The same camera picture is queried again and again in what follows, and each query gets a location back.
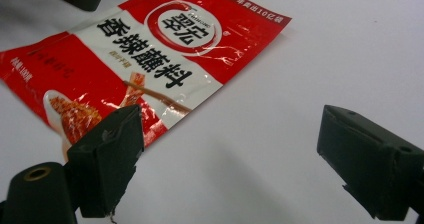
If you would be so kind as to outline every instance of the white surface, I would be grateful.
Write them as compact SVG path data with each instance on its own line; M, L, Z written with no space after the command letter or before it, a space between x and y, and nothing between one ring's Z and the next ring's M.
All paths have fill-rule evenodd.
M103 0L98 11L123 1ZM252 1L293 21L143 154L118 223L381 223L316 153L322 108L354 110L424 148L424 0ZM58 0L1 0L0 49L91 15ZM0 97L5 199L16 173L63 159L57 134L4 84ZM405 223L415 219L410 210Z

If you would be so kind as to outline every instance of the red snack bag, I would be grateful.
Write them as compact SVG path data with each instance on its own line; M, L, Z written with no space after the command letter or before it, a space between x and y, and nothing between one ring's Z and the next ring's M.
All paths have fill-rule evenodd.
M0 77L71 144L110 112L138 103L148 146L290 20L248 0L128 0L72 30L0 52Z

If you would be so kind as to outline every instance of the screw hole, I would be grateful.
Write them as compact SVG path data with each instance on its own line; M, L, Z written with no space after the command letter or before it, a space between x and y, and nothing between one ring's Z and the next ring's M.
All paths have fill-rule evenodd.
M48 176L51 172L50 167L38 167L27 172L24 176L25 181L38 181Z

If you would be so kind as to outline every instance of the snack bag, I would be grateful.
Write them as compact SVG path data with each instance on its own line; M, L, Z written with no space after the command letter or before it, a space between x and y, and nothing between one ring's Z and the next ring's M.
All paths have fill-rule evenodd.
M137 103L149 146L290 20L249 0L128 0L72 30L0 52L0 77L69 144Z

